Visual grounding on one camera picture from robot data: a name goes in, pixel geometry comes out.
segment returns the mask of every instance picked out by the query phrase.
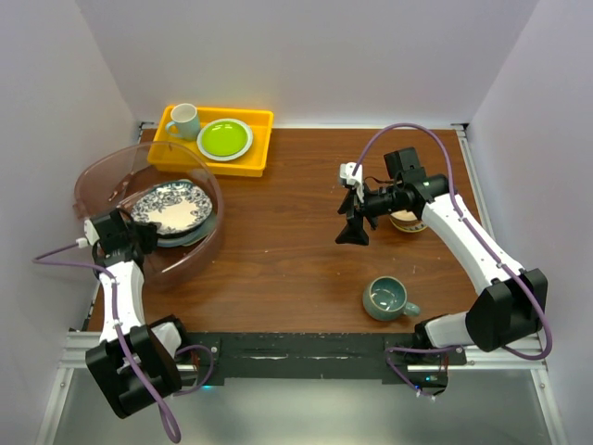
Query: white wall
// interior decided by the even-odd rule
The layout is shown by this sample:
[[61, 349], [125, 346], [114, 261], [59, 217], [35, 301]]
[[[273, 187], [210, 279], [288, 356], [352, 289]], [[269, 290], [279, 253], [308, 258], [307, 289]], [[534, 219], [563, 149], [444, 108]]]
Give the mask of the white wall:
[[541, 0], [470, 125], [499, 242], [549, 279], [549, 375], [591, 443], [593, 2]]
[[536, 0], [77, 0], [137, 119], [169, 103], [277, 124], [468, 121]]
[[95, 286], [89, 273], [31, 258], [81, 235], [71, 208], [76, 178], [130, 144], [132, 123], [73, 0], [3, 3], [0, 443], [34, 443], [66, 332], [81, 327]]

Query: plate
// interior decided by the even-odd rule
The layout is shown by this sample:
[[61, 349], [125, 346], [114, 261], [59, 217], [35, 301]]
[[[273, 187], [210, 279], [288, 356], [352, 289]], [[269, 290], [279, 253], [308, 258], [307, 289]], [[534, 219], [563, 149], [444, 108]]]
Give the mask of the plate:
[[242, 157], [253, 143], [249, 125], [238, 119], [218, 119], [206, 125], [197, 136], [197, 149], [218, 161]]
[[132, 217], [139, 223], [156, 223], [157, 234], [166, 238], [188, 235], [212, 212], [212, 201], [188, 180], [157, 185], [133, 205]]
[[210, 235], [216, 228], [216, 213], [213, 211], [206, 218], [206, 220], [194, 231], [190, 232], [185, 236], [179, 238], [167, 239], [159, 238], [158, 246], [160, 248], [178, 248], [179, 246], [192, 246], [193, 244], [201, 241], [208, 235]]

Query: teal cup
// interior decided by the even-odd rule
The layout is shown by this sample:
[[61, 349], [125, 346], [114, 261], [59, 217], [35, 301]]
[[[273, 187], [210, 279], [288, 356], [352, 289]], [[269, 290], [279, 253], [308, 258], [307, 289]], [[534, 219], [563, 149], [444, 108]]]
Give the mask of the teal cup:
[[173, 137], [180, 137], [186, 141], [195, 141], [200, 133], [200, 119], [197, 117], [197, 108], [192, 104], [179, 104], [171, 113], [171, 122], [165, 130]]
[[420, 308], [408, 301], [406, 287], [393, 276], [380, 276], [364, 289], [362, 304], [375, 320], [389, 322], [400, 315], [417, 317]]

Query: gray floor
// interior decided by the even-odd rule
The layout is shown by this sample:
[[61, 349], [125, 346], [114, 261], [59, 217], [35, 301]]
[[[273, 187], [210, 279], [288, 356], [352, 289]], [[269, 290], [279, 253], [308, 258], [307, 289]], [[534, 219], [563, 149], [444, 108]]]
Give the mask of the gray floor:
[[[170, 399], [182, 444], [550, 444], [529, 371], [457, 371], [436, 402], [376, 381], [232, 379]], [[156, 407], [120, 420], [77, 370], [56, 445], [169, 444]]]

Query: white plate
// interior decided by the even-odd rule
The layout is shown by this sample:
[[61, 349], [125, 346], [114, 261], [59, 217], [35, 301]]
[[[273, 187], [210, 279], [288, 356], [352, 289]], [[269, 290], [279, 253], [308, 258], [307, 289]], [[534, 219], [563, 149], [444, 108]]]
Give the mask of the white plate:
[[132, 217], [139, 223], [156, 223], [159, 235], [184, 235], [204, 222], [212, 212], [212, 201], [191, 181], [157, 185], [138, 199]]

